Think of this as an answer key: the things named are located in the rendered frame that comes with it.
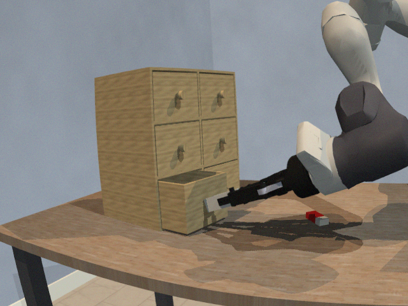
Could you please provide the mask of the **small wooden chest of drawers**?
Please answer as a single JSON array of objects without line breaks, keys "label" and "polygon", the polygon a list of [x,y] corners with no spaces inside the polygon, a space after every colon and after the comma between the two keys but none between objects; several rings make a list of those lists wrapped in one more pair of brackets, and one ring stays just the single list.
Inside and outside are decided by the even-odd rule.
[{"label": "small wooden chest of drawers", "polygon": [[[154,121],[152,72],[197,73],[199,117]],[[200,76],[233,75],[235,113],[201,117]],[[148,67],[94,78],[96,135],[104,214],[107,217],[162,231],[158,179],[238,160],[235,72],[208,69]],[[203,164],[201,120],[236,117],[237,156]],[[157,176],[155,124],[200,123],[201,166]]]}]

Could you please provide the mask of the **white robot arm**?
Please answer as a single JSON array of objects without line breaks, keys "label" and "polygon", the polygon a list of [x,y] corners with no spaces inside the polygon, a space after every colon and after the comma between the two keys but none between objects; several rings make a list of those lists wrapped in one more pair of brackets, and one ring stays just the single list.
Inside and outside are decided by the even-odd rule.
[{"label": "white robot arm", "polygon": [[385,25],[408,38],[408,0],[335,1],[322,11],[324,44],[350,84],[335,105],[341,135],[297,127],[296,156],[323,195],[408,167],[408,119],[384,97],[372,53]]}]

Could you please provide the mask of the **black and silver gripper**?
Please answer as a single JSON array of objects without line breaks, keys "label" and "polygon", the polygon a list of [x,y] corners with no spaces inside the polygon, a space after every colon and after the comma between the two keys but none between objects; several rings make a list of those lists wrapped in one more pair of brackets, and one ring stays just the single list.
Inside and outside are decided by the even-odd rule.
[{"label": "black and silver gripper", "polygon": [[204,199],[207,211],[212,212],[230,206],[245,205],[248,202],[281,196],[292,190],[299,198],[320,193],[313,185],[309,172],[296,155],[289,158],[287,169],[274,173],[271,177],[261,179],[258,183],[248,184],[246,187],[237,189],[231,187],[229,192]]}]

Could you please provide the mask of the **wooden drawer front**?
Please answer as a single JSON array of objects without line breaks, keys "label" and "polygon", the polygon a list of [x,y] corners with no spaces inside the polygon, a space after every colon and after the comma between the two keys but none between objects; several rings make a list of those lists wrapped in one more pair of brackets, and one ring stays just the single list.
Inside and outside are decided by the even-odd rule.
[{"label": "wooden drawer front", "polygon": [[204,202],[227,191],[226,172],[193,170],[157,183],[164,229],[189,234],[228,216],[228,208],[208,212]]},{"label": "wooden drawer front", "polygon": [[157,176],[201,166],[199,121],[167,124],[154,125]]},{"label": "wooden drawer front", "polygon": [[154,121],[199,117],[197,73],[152,72]]},{"label": "wooden drawer front", "polygon": [[200,76],[201,117],[235,113],[233,75]]},{"label": "wooden drawer front", "polygon": [[203,164],[237,156],[236,117],[202,119],[201,130]]},{"label": "wooden drawer front", "polygon": [[227,175],[227,191],[229,188],[238,188],[238,160],[226,161],[212,166],[204,167],[207,171],[221,171],[226,172]]}]

